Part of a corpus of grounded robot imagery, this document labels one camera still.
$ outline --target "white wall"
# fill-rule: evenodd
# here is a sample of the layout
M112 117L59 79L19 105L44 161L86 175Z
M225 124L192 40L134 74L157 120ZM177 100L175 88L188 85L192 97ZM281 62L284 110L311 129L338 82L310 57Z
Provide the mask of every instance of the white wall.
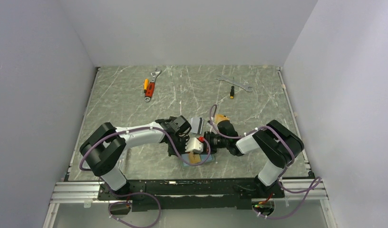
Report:
M60 0L96 66L282 66L317 0Z
M94 66L56 0L0 0L0 228L39 228Z
M339 227L388 227L388 0L319 0L284 77Z

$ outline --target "gray floor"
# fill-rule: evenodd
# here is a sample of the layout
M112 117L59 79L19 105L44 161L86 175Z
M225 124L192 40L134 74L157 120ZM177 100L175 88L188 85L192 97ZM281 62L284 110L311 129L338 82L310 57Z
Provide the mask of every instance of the gray floor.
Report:
M163 73L156 81L154 97L149 103L144 102L142 84L155 66L100 68L78 148L104 122L127 127L181 114L187 119L199 116L208 120L209 108L215 103L219 105L218 113L230 117L240 134L273 119L295 132L274 66L158 67ZM231 84L217 81L218 74L251 84L254 92L236 87L235 98L230 99ZM79 170L80 159L81 155L77 152L69 180L97 180L93 173ZM261 150L235 157L221 149L215 159L201 166L183 167L177 157L168 157L166 144L147 144L125 151L119 167L128 179L240 178L254 177L267 161ZM307 176L302 155L297 157L284 176Z
M276 209L271 216L284 216L293 211L299 202L276 202ZM91 208L83 208L83 204L60 204L54 228L125 228L114 219L108 218L108 205L94 203ZM135 226L147 226L157 216L156 210L147 212L131 212L124 221ZM251 210L235 208L217 209L181 209L163 210L159 222L154 228L326 228L327 223L319 201L308 200L291 217L281 220L265 220L258 218Z

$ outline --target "marble table top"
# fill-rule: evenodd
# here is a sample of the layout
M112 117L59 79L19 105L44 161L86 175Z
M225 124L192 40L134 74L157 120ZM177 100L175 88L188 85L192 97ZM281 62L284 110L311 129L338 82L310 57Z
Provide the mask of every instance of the marble table top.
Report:
M288 102L275 66L157 66L162 69L156 80L150 102L144 102L145 78L156 66L104 66L97 73L80 145L104 122L115 127L132 127L183 115L208 120L209 109L218 104L217 113L228 116L239 134L276 119L295 133ZM234 99L229 98L231 84L216 80L219 74L237 82L250 84L253 92L235 86ZM92 172L81 171L81 154L76 152L70 181L94 181ZM169 157L167 144L146 144L125 149L118 166L127 179L201 179L255 177L268 158L260 150L242 157L219 149L215 161L200 166L184 167L176 156ZM300 154L284 177L307 176L304 157Z

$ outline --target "red handle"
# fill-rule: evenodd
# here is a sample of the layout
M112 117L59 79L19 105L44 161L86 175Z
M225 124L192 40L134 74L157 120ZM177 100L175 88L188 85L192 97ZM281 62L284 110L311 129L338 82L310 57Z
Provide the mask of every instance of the red handle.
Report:
M152 95L154 94L154 90L155 90L155 83L150 82L148 87L146 88L145 97L152 97Z

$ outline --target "adjustable wrench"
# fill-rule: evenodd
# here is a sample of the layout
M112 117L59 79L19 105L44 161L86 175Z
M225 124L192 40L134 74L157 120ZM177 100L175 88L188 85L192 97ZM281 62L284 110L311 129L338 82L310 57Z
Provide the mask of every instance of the adjustable wrench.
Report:
M149 82L148 87L146 88L146 93L145 93L144 101L146 101L146 102L150 102L151 101L152 95L154 94L154 90L155 90L156 78L160 75L161 72L162 72L161 69L158 70L156 68L156 70L151 73L152 80Z
M237 83L237 82L234 82L230 79L228 79L228 77L224 76L224 75L218 75L216 80L219 80L219 81L225 81L225 82L229 82L230 84L233 84L235 86L238 86L244 90L246 90L247 92L253 92L253 88L249 85L243 85L243 84L240 84L240 83Z

